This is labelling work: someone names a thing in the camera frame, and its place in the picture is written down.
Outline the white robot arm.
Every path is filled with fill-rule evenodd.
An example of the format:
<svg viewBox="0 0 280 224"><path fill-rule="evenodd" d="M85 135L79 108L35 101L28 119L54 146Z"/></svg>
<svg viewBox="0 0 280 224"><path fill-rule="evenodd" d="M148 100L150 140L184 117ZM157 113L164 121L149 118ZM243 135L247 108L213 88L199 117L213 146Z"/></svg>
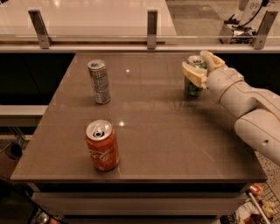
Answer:
<svg viewBox="0 0 280 224"><path fill-rule="evenodd" d="M266 158L280 165L280 96L251 87L236 69L209 51L182 63L184 76L234 118L238 137Z"/></svg>

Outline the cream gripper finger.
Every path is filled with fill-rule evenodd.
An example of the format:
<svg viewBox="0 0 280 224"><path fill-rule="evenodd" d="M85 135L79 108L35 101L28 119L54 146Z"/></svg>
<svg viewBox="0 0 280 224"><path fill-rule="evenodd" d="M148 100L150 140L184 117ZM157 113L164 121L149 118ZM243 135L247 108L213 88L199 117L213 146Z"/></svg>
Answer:
<svg viewBox="0 0 280 224"><path fill-rule="evenodd" d="M182 72L184 76L198 88L204 88L207 83L207 70L182 63Z"/></svg>
<svg viewBox="0 0 280 224"><path fill-rule="evenodd" d="M226 63L223 59L219 58L209 51L201 51L199 55L202 56L206 62L206 68L201 68L199 70L201 74L207 74L217 68L226 66Z"/></svg>

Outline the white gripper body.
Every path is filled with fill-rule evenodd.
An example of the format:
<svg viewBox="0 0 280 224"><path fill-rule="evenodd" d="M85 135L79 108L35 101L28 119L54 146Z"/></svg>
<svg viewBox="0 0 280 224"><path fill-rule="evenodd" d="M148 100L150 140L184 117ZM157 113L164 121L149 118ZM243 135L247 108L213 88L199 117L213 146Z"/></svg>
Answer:
<svg viewBox="0 0 280 224"><path fill-rule="evenodd" d="M244 81L244 77L234 68L220 67L209 73L206 79L206 92L216 102L235 83Z"/></svg>

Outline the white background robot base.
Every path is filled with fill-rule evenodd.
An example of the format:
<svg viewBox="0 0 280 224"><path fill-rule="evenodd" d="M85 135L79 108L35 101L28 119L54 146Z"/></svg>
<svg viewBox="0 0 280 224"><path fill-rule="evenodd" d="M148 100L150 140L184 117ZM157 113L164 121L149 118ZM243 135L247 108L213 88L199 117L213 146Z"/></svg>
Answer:
<svg viewBox="0 0 280 224"><path fill-rule="evenodd" d="M238 0L238 8L242 11L241 19L234 16L224 21L225 25L232 25L234 28L242 28L252 22L262 7L266 7L270 0Z"/></svg>

